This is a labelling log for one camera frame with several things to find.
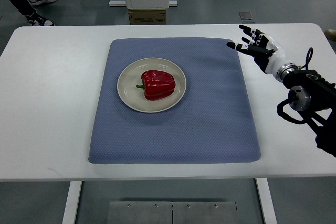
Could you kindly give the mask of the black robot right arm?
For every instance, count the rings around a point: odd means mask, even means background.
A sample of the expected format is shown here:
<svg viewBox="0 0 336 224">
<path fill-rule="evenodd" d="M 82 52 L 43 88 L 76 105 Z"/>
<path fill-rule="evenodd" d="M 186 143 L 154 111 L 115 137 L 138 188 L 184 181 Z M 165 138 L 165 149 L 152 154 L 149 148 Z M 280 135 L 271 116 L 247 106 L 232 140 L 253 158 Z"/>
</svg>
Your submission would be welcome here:
<svg viewBox="0 0 336 224">
<path fill-rule="evenodd" d="M 277 105 L 280 117 L 294 124 L 307 124 L 316 134 L 317 148 L 335 156 L 335 83 L 315 70 L 287 64 L 275 78 L 289 89 Z"/>
</svg>

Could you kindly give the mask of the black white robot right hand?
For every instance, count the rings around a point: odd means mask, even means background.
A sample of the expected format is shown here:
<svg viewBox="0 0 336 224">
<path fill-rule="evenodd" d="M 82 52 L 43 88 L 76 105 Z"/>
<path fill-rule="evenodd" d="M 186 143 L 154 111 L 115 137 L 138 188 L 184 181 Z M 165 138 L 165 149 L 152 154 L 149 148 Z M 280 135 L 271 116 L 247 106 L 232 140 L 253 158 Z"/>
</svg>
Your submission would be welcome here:
<svg viewBox="0 0 336 224">
<path fill-rule="evenodd" d="M 274 70 L 276 61 L 279 60 L 281 62 L 285 58 L 285 52 L 270 35 L 246 25 L 239 25 L 239 28 L 245 35 L 249 36 L 249 39 L 242 37 L 241 39 L 244 44 L 230 41 L 226 46 L 237 52 L 252 56 L 257 66 L 266 74 L 277 72 L 277 70 L 284 65 L 284 63 L 282 63 Z"/>
</svg>

